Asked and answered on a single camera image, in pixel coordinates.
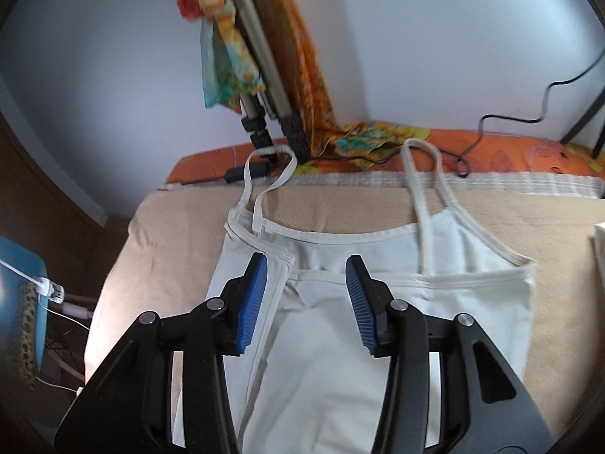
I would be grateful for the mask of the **white camisole top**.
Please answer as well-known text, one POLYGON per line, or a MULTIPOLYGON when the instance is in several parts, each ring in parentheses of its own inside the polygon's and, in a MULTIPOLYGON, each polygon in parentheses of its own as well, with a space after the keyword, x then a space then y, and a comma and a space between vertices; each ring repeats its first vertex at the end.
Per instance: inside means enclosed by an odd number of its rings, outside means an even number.
POLYGON ((225 361, 237 440, 245 453, 366 453, 383 405, 389 363, 364 347, 346 287, 346 261, 424 314, 473 316, 517 374, 533 320, 535 262, 493 237, 458 203, 441 167, 443 209, 431 213, 412 158, 442 160, 436 146, 406 140, 401 157, 416 220, 373 233, 320 234, 269 220, 264 195, 243 182, 230 209, 208 293, 241 276, 256 252, 268 279, 250 346, 225 361))

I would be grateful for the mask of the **colourful floral scarf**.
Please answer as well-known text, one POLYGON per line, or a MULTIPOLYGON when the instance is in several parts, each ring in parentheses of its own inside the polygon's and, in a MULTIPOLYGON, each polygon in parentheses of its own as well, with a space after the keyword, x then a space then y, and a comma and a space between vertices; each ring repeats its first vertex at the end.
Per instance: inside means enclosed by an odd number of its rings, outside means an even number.
POLYGON ((206 108, 242 112, 245 94, 265 91, 261 71, 236 27, 233 0, 176 0, 184 20, 200 23, 202 90, 206 108))

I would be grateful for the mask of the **blue chair with leopard cloth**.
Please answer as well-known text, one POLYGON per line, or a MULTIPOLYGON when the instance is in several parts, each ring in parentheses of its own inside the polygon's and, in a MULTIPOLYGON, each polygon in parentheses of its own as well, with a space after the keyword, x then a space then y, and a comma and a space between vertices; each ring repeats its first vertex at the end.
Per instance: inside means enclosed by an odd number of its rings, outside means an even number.
MULTIPOLYGON (((1 239, 1 261, 34 280, 47 276, 43 260, 13 241, 1 239)), ((1 370, 34 389, 44 355, 47 312, 37 286, 1 266, 1 370)))

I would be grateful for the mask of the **beige blanket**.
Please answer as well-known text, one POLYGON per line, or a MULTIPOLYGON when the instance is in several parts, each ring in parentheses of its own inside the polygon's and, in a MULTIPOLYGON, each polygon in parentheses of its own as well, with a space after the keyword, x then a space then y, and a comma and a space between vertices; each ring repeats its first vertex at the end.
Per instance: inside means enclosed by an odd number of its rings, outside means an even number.
MULTIPOLYGON (((604 182, 562 173, 481 173, 452 179, 461 205, 500 241, 536 261, 532 343, 525 384, 555 435, 604 377, 604 290, 593 234, 604 182)), ((149 195, 105 280, 84 360, 92 374, 142 312, 182 314, 200 302, 219 261, 239 185, 166 185, 149 195)), ((400 172, 297 175, 265 201, 293 229, 369 233, 408 224, 400 172)))

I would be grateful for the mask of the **orange patterned bed sheet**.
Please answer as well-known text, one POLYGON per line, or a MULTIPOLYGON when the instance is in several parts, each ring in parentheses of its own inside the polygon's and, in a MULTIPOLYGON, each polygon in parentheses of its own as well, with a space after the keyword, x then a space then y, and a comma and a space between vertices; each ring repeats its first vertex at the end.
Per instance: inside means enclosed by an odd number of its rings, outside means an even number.
MULTIPOLYGON (((475 137, 471 131, 403 127, 403 139, 418 137, 439 149, 454 154, 462 151, 475 137)), ((230 168, 240 167, 253 151, 251 143, 182 157, 166 179, 167 183, 194 183, 220 180, 230 168)), ((420 171, 428 171, 432 161, 424 153, 413 152, 420 171)), ((505 136, 487 133, 467 157, 471 174, 538 172, 596 177, 604 180, 604 148, 596 159, 586 146, 561 145, 556 140, 527 136, 505 136)), ((314 160, 297 167, 296 174, 332 172, 403 171, 398 155, 385 164, 363 169, 342 160, 314 160)))

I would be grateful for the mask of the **orange patterned hanging cloth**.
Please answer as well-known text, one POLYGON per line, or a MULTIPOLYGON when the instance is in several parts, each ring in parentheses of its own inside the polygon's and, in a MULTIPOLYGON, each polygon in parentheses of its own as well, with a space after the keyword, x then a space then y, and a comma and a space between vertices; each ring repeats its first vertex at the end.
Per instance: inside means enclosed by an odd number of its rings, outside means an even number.
POLYGON ((334 114, 316 49, 295 0, 254 0, 280 78, 314 159, 344 159, 362 169, 385 163, 410 138, 428 140, 429 129, 385 121, 340 124, 334 114))

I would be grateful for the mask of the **small black tripod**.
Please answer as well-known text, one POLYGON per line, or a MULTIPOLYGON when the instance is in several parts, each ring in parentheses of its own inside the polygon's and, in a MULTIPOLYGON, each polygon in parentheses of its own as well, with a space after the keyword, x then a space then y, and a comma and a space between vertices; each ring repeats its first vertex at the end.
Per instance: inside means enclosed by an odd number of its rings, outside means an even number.
MULTIPOLYGON (((575 136, 577 136, 582 129, 584 129, 589 122, 592 121, 592 118, 604 107, 605 104, 605 88, 601 90, 595 101, 589 106, 586 110, 586 113, 580 117, 579 121, 577 121, 559 140, 561 145, 567 145, 570 143, 575 136)), ((596 160, 602 152, 603 146, 605 143, 605 125, 602 126, 599 137, 595 143, 595 146, 592 149, 592 158, 596 160)))

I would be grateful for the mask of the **large tripod legs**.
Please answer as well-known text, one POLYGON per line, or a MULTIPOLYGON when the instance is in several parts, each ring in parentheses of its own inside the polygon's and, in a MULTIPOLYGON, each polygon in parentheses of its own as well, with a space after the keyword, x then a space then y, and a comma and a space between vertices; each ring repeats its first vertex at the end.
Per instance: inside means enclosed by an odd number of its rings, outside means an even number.
POLYGON ((236 7, 236 27, 243 33, 265 82, 264 92, 245 93, 241 96, 240 103, 245 113, 242 125, 249 133, 251 143, 261 149, 273 144, 265 120, 276 120, 297 160, 306 163, 310 160, 311 151, 304 135, 303 123, 284 88, 255 2, 233 0, 233 3, 236 7))

